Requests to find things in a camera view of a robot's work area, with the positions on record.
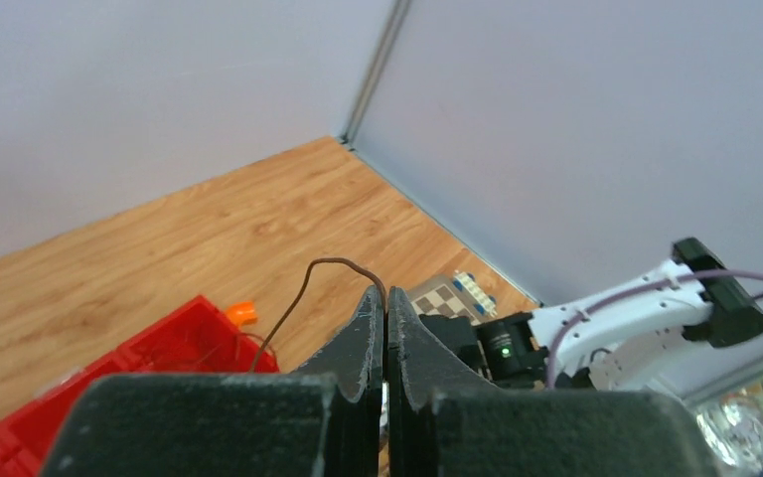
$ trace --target checkered board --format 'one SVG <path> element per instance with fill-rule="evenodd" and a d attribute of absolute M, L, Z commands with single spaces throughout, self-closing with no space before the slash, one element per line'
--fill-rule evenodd
<path fill-rule="evenodd" d="M 475 298 L 458 290 L 447 276 L 437 275 L 408 290 L 407 295 L 417 315 L 465 316 L 473 325 L 484 319 L 475 308 Z"/>

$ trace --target white wall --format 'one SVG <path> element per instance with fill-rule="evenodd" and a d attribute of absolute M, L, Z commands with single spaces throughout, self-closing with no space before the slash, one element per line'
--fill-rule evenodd
<path fill-rule="evenodd" d="M 548 303 L 689 235 L 763 271 L 763 2 L 412 2 L 354 143 Z M 666 378 L 686 392 L 761 355 Z"/>
<path fill-rule="evenodd" d="M 340 131 L 389 5 L 0 1 L 0 255 Z"/>

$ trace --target red plastic container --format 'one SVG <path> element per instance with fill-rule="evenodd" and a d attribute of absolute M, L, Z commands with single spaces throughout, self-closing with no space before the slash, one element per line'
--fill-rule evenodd
<path fill-rule="evenodd" d="M 114 373 L 246 372 L 259 345 L 203 296 L 183 305 L 61 385 L 0 421 L 0 477 L 36 475 L 72 404 L 92 381 Z M 257 373 L 278 373 L 262 355 Z"/>

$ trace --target wooden tabletop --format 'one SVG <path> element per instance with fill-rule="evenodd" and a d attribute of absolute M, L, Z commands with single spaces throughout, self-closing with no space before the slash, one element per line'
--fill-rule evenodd
<path fill-rule="evenodd" d="M 500 313 L 534 307 L 330 137 L 0 258 L 0 418 L 204 294 L 253 300 L 266 334 L 310 260 L 345 256 L 387 287 L 474 273 Z M 366 278 L 315 269 L 276 335 L 283 371 L 351 317 Z"/>

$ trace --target wooden table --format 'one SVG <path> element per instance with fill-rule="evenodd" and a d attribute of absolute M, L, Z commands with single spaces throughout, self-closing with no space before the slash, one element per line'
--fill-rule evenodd
<path fill-rule="evenodd" d="M 253 300 L 265 334 L 308 262 L 351 258 L 405 289 L 473 272 L 499 311 L 526 297 L 330 137 L 0 258 L 0 418 L 197 294 Z M 352 315 L 369 282 L 320 265 L 276 335 L 283 371 Z"/>

